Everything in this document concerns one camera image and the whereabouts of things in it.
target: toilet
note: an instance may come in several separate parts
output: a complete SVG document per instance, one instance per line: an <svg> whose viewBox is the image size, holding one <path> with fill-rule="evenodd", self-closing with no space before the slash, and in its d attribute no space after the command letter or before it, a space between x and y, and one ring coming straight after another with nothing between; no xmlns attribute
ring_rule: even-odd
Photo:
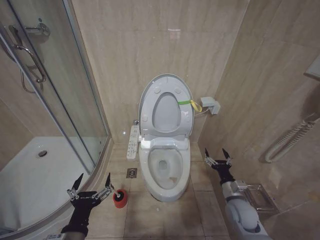
<svg viewBox="0 0 320 240"><path fill-rule="evenodd" d="M139 161L149 192L172 202L185 192L190 175L189 136L194 124L192 94L176 75L155 77L139 103Z"/></svg>

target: beige floor tile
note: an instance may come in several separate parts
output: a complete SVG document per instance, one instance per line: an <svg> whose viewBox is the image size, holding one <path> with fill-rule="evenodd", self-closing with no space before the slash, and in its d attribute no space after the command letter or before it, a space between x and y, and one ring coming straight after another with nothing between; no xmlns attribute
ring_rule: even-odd
<svg viewBox="0 0 320 240"><path fill-rule="evenodd" d="M130 192L125 237L163 237L163 203L149 192Z"/></svg>
<svg viewBox="0 0 320 240"><path fill-rule="evenodd" d="M123 237L104 237L104 238L88 238L86 237L85 240L124 240Z"/></svg>
<svg viewBox="0 0 320 240"><path fill-rule="evenodd" d="M167 236L165 240L205 240L204 236Z"/></svg>
<svg viewBox="0 0 320 240"><path fill-rule="evenodd" d="M113 148L110 156L110 162L127 162L127 149Z"/></svg>
<svg viewBox="0 0 320 240"><path fill-rule="evenodd" d="M130 192L148 192L144 177L141 172L140 163L137 163L136 178L132 178L130 182Z"/></svg>
<svg viewBox="0 0 320 240"><path fill-rule="evenodd" d="M165 240L164 237L159 237L159 236L155 236L155 237L125 237L123 240Z"/></svg>
<svg viewBox="0 0 320 240"><path fill-rule="evenodd" d="M191 162L190 176L194 191L213 190L205 162Z"/></svg>
<svg viewBox="0 0 320 240"><path fill-rule="evenodd" d="M195 191L205 236L228 235L216 195L213 191Z"/></svg>
<svg viewBox="0 0 320 240"><path fill-rule="evenodd" d="M201 152L197 143L190 143L191 162L203 162Z"/></svg>
<svg viewBox="0 0 320 240"><path fill-rule="evenodd" d="M203 236L200 213L193 191L186 191L174 202L164 202L166 236Z"/></svg>
<svg viewBox="0 0 320 240"><path fill-rule="evenodd" d="M122 238L125 231L127 207L116 208L109 196L92 209L88 225L88 238Z"/></svg>
<svg viewBox="0 0 320 240"><path fill-rule="evenodd" d="M206 236L205 240L230 240L229 236Z"/></svg>
<svg viewBox="0 0 320 240"><path fill-rule="evenodd" d="M131 179L127 178L127 169L135 168L137 163L135 162L110 162L104 173L104 180L101 182L105 184L108 174L110 173L111 183L115 189L124 189L127 192L130 191Z"/></svg>
<svg viewBox="0 0 320 240"><path fill-rule="evenodd" d="M128 149L128 143L115 143L113 144L113 149Z"/></svg>
<svg viewBox="0 0 320 240"><path fill-rule="evenodd" d="M194 187L192 186L192 180L191 180L191 177L189 176L189 182L188 182L188 185L186 186L186 192L189 192L189 191L193 191L194 190Z"/></svg>

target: green tape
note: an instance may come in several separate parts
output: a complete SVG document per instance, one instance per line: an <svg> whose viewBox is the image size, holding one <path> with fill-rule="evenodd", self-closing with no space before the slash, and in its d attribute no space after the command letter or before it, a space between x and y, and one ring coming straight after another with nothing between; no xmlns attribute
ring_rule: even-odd
<svg viewBox="0 0 320 240"><path fill-rule="evenodd" d="M189 104L189 103L190 103L190 100L188 100L188 101L178 101L179 105L186 105L186 104Z"/></svg>

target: toilet lid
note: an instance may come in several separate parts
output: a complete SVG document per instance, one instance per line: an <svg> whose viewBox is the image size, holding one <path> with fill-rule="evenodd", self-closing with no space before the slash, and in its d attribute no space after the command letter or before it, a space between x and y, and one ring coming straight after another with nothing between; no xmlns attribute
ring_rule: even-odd
<svg viewBox="0 0 320 240"><path fill-rule="evenodd" d="M192 100L186 83L178 76L162 74L144 89L139 104L140 133L142 137L188 137L193 128L194 110L191 104L178 102Z"/></svg>

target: shower drain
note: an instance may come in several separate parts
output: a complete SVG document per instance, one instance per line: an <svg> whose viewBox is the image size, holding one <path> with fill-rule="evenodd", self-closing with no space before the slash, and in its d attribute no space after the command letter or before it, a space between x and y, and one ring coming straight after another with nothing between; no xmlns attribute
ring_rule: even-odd
<svg viewBox="0 0 320 240"><path fill-rule="evenodd" d="M136 179L137 178L137 169L136 168L128 168L126 171L127 179Z"/></svg>
<svg viewBox="0 0 320 240"><path fill-rule="evenodd" d="M42 157L44 157L45 155L47 155L47 151L46 150L43 150L43 151L41 151L41 152L39 152L38 153L38 156L40 157L40 158L42 158Z"/></svg>

